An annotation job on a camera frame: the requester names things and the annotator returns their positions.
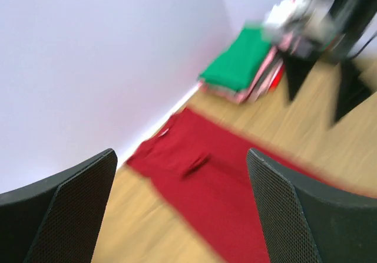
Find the dark red t-shirt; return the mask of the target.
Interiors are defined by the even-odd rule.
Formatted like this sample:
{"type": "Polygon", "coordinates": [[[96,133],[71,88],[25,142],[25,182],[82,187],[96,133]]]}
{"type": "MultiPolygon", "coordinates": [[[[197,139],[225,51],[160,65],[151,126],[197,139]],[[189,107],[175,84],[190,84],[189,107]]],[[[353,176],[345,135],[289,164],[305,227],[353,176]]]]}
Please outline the dark red t-shirt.
{"type": "Polygon", "coordinates": [[[149,178],[224,260],[270,262],[247,167],[250,149],[341,189],[188,108],[142,142],[127,164],[149,178]]]}

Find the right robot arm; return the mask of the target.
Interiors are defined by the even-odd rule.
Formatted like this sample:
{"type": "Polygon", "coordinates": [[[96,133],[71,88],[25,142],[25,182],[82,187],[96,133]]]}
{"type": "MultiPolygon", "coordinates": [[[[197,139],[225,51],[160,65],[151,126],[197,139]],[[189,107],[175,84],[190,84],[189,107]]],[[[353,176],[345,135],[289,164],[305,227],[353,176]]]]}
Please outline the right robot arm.
{"type": "Polygon", "coordinates": [[[340,28],[336,43],[327,56],[330,63],[340,66],[340,83],[336,99],[334,123],[369,98],[374,90],[365,84],[360,75],[361,69],[349,55],[351,48],[361,38],[376,14],[376,0],[335,0],[329,15],[340,28]]]}

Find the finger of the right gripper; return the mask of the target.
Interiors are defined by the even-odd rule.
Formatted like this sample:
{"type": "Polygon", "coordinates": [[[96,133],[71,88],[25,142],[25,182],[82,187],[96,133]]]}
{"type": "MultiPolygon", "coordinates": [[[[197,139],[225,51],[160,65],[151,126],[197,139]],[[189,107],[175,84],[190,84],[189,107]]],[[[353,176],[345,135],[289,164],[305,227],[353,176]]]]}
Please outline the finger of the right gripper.
{"type": "Polygon", "coordinates": [[[283,52],[282,59],[287,77],[288,99],[293,101],[315,65],[317,58],[305,59],[283,52]]]}
{"type": "Polygon", "coordinates": [[[334,123],[373,94],[373,89],[360,78],[361,70],[352,60],[340,63],[340,83],[336,99],[334,123]]]}

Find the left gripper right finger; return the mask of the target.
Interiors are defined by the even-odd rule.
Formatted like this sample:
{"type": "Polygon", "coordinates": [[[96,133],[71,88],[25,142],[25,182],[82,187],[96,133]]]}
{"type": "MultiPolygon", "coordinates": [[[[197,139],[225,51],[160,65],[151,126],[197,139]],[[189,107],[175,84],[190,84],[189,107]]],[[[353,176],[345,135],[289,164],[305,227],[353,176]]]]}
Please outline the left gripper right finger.
{"type": "Polygon", "coordinates": [[[294,171],[256,149],[247,167],[270,262],[376,262],[376,199],[294,171]]]}

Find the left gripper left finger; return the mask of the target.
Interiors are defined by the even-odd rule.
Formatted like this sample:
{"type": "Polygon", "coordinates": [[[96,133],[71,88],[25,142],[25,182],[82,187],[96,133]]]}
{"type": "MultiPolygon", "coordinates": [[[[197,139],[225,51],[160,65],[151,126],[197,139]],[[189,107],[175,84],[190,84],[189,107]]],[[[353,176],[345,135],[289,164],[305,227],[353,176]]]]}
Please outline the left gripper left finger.
{"type": "Polygon", "coordinates": [[[107,149],[1,194],[1,262],[91,262],[117,168],[107,149]]]}

